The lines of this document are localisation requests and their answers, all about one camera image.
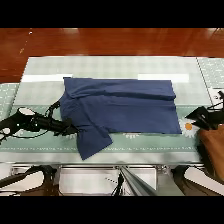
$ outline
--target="table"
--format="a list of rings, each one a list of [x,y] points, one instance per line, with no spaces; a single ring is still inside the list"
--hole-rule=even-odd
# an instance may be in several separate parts
[[[172,77],[177,95],[175,104],[181,124],[184,117],[198,106],[211,105],[211,100],[195,57],[151,56],[64,56],[29,58],[12,105],[11,114],[26,106],[44,113],[63,94],[64,85],[55,74],[73,77],[151,79]],[[54,113],[60,119],[59,110]],[[20,136],[35,133],[21,131]],[[76,148],[75,135],[54,137],[47,133],[35,139],[10,138],[0,148],[0,162],[66,163],[66,164],[179,164],[197,163],[196,135],[112,134],[113,144],[82,161]]]

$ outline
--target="folded blue shirt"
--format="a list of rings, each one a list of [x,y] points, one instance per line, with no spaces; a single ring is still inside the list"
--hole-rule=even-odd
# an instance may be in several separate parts
[[[181,134],[169,80],[64,78],[64,84],[61,117],[82,130],[83,160],[112,143],[109,133]]]

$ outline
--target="reddish brown floor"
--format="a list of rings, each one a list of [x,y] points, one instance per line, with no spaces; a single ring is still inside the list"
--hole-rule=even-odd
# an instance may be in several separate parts
[[[19,82],[29,56],[224,57],[223,28],[0,28],[0,82]]]

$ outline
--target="t-shirt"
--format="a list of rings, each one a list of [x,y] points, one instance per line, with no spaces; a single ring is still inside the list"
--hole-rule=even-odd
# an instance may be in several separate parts
[[[62,120],[80,132],[83,160],[112,144],[109,133],[181,134],[169,80],[64,78]]]

